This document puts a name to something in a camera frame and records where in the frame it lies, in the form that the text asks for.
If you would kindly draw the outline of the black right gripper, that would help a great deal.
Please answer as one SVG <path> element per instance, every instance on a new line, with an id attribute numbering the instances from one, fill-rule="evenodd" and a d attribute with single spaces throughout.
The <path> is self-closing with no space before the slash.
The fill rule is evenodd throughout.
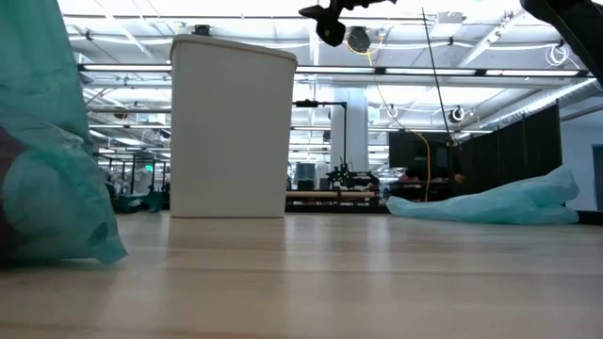
<path id="1" fill-rule="evenodd" d="M 356 7 L 368 8 L 372 4 L 390 2 L 396 4 L 397 0 L 332 0 L 332 5 L 324 8 L 320 5 L 302 8 L 299 14 L 302 17 L 314 20 L 336 20 L 339 10 L 354 10 Z"/>

